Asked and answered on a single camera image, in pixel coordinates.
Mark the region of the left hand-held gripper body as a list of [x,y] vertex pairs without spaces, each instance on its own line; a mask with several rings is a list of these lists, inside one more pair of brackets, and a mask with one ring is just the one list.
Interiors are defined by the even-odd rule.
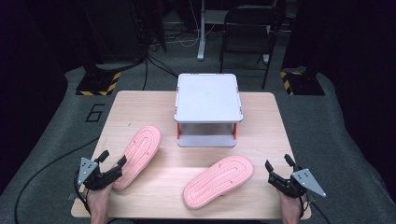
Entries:
[[99,190],[104,189],[122,176],[122,168],[117,168],[117,164],[102,173],[100,163],[82,158],[78,171],[78,184],[83,184],[87,189]]

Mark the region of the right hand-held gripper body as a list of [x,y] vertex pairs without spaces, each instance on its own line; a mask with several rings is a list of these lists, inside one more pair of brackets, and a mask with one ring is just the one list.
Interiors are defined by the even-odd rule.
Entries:
[[321,197],[327,196],[321,185],[307,168],[293,172],[290,179],[285,179],[274,171],[269,171],[268,183],[291,198],[301,197],[309,190]]

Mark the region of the pink slipper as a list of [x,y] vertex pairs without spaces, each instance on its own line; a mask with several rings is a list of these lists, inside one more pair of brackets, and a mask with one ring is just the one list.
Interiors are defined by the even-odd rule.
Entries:
[[192,210],[216,200],[249,181],[253,163],[243,156],[226,157],[195,177],[183,190],[183,202]]
[[144,126],[137,131],[122,155],[126,162],[122,167],[122,176],[113,184],[113,189],[126,189],[138,175],[149,165],[162,141],[162,134],[157,127]]

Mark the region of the white two-tier shoe rack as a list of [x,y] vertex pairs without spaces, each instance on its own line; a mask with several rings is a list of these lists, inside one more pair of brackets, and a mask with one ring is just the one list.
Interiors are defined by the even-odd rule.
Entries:
[[180,74],[174,120],[180,147],[234,147],[244,118],[234,74]]

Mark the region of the person's right hand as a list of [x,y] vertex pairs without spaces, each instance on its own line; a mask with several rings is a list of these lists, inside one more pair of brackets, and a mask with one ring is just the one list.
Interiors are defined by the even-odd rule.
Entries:
[[277,193],[280,200],[282,218],[286,220],[299,220],[300,214],[304,210],[304,203],[307,201],[306,196],[291,198],[281,191]]

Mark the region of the person's left hand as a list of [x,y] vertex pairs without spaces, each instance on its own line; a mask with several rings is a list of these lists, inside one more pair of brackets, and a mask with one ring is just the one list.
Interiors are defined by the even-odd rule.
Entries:
[[85,196],[92,217],[107,214],[111,190],[111,185],[106,186],[104,189],[86,190]]

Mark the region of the black base with hazard stripes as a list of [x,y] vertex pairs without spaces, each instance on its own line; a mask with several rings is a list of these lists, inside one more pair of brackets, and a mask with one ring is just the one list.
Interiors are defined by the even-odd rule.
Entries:
[[85,75],[76,88],[76,95],[107,96],[116,88],[120,73],[104,72],[96,76]]
[[288,95],[316,95],[325,94],[316,77],[308,77],[300,72],[280,73]]

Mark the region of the black folding chair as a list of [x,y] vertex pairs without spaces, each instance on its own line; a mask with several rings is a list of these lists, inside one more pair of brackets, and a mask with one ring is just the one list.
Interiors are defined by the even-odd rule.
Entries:
[[229,10],[224,18],[219,71],[223,72],[226,53],[259,55],[258,63],[268,56],[262,88],[265,87],[285,12],[274,6],[241,5]]

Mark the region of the white desk leg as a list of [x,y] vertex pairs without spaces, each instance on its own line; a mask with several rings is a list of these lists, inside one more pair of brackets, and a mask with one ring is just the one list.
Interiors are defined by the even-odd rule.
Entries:
[[205,58],[205,0],[201,0],[201,21],[199,28],[199,48],[197,52],[197,61],[202,62]]

